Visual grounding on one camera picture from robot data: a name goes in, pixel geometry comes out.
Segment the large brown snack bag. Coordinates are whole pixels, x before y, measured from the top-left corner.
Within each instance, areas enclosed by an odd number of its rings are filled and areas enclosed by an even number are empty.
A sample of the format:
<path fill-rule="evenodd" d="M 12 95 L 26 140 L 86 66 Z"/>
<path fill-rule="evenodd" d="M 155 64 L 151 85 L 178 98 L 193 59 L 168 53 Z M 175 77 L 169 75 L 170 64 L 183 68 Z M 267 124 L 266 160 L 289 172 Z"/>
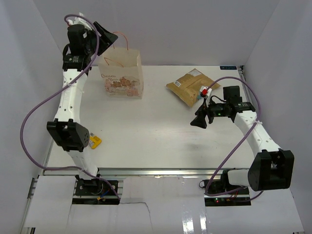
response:
<path fill-rule="evenodd" d="M 193 69 L 166 87 L 176 94 L 189 107 L 197 102 L 202 86 L 210 86 L 214 81 L 197 69 Z"/>

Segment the small yellow snack packet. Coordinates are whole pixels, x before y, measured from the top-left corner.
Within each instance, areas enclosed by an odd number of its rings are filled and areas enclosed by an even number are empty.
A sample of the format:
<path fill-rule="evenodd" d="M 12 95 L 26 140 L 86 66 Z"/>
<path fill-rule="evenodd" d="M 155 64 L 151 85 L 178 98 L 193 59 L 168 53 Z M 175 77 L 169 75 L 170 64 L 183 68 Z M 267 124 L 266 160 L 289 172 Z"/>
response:
<path fill-rule="evenodd" d="M 101 138 L 99 138 L 98 136 L 96 136 L 93 133 L 90 133 L 90 138 L 89 138 L 89 146 L 91 149 L 95 149 L 96 147 L 98 147 L 100 144 L 102 143 Z"/>

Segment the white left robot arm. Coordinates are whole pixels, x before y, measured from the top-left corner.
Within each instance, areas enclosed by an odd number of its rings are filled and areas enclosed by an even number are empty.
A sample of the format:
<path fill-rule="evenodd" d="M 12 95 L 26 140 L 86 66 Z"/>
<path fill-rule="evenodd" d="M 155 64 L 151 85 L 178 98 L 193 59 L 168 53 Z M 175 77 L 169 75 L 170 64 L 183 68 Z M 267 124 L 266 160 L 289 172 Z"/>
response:
<path fill-rule="evenodd" d="M 102 55 L 118 37 L 96 21 L 93 25 L 95 28 L 89 29 L 83 23 L 75 23 L 67 29 L 69 43 L 63 50 L 62 65 L 64 91 L 54 120 L 47 122 L 47 130 L 78 167 L 76 178 L 87 180 L 86 189 L 97 195 L 103 182 L 95 178 L 99 169 L 90 157 L 90 134 L 80 123 L 80 105 L 91 59 Z"/>

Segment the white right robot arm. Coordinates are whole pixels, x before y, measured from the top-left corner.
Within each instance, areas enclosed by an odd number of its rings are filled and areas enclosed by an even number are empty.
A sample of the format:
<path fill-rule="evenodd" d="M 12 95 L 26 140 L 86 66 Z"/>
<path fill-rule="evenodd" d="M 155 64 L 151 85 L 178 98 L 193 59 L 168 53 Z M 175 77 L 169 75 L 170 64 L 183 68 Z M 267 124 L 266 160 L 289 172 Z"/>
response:
<path fill-rule="evenodd" d="M 262 123 L 257 119 L 255 108 L 244 102 L 239 86 L 223 89 L 224 100 L 212 100 L 212 89 L 202 86 L 199 95 L 203 104 L 195 113 L 192 126 L 207 128 L 216 117 L 228 117 L 246 137 L 254 160 L 248 169 L 224 170 L 220 188 L 225 194 L 232 194 L 240 187 L 250 187 L 254 191 L 287 189 L 291 185 L 294 155 L 283 150 L 269 136 Z"/>

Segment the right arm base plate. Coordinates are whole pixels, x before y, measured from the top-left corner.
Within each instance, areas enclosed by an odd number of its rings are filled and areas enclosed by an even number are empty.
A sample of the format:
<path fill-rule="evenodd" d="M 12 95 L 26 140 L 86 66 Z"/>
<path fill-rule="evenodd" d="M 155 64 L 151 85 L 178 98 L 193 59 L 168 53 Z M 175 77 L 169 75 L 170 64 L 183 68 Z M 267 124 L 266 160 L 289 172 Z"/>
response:
<path fill-rule="evenodd" d="M 208 194 L 214 196 L 204 195 L 206 207 L 251 206 L 247 187 L 243 189 L 242 186 L 225 185 L 220 179 L 212 182 Z"/>

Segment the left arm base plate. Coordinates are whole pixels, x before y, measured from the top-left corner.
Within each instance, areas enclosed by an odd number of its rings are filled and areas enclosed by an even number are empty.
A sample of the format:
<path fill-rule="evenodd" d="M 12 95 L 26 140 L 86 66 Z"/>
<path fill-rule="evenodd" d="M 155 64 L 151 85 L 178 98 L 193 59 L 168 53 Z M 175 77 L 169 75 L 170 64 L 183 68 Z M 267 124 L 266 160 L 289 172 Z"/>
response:
<path fill-rule="evenodd" d="M 119 199 L 114 191 L 118 192 L 118 181 L 108 181 L 112 188 L 102 180 L 77 180 L 74 189 L 72 204 L 74 205 L 118 205 Z"/>

